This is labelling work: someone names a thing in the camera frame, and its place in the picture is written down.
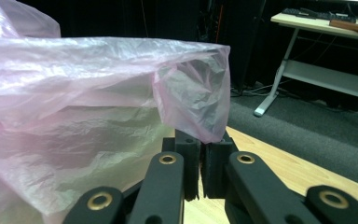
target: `translucent plastic sheet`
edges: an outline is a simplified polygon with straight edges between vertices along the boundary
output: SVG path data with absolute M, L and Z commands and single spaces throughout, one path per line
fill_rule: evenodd
M 229 47 L 48 38 L 55 21 L 8 2 L 44 25 L 19 28 L 0 1 L 0 223 L 61 223 L 87 190 L 128 188 L 173 129 L 220 141 Z

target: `keyboard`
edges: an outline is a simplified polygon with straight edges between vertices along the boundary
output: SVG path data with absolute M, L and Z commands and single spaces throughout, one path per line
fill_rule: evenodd
M 309 18 L 309 19 L 319 19 L 325 21 L 339 20 L 339 21 L 349 21 L 349 22 L 356 23 L 355 17 L 341 16 L 331 12 L 315 12 L 306 8 L 301 8 L 301 9 L 285 8 L 282 11 L 282 13 L 288 15 L 294 15 L 298 17 Z

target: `dark background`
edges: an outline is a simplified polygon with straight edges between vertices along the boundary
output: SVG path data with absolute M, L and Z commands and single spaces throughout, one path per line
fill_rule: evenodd
M 270 18 L 286 7 L 348 12 L 346 4 L 312 0 L 20 0 L 55 19 L 62 37 L 121 36 L 169 38 L 231 46 L 232 87 L 257 81 L 267 86 L 287 48 L 293 29 Z M 352 4 L 358 16 L 358 4 Z M 358 40 L 300 31 L 291 58 L 358 75 Z M 324 42 L 315 44 L 313 40 Z M 358 111 L 358 97 L 299 81 L 284 84 L 305 100 Z

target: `desk shelf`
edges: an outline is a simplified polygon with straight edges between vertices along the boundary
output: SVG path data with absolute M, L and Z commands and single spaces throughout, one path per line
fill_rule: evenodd
M 358 76 L 352 74 L 288 60 L 282 75 L 330 90 L 358 96 Z

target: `wooden surface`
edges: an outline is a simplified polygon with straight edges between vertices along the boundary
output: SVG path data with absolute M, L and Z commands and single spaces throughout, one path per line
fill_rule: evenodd
M 289 189 L 305 195 L 309 187 L 327 185 L 341 189 L 358 200 L 358 183 L 304 161 L 247 134 L 229 127 L 227 127 L 227 132 L 234 139 L 239 150 L 257 154 Z M 199 201 L 185 202 L 184 223 L 228 223 L 224 210 L 224 200 L 205 199 L 201 190 L 202 186 L 200 185 Z
M 340 35 L 348 38 L 358 39 L 358 33 L 350 30 L 345 30 L 333 26 L 329 26 L 329 21 L 314 20 L 296 17 L 287 14 L 278 14 L 271 18 L 271 21 L 277 22 L 283 26 L 293 28 L 300 28 L 302 30 L 310 30 L 318 33 L 325 33 L 330 35 Z

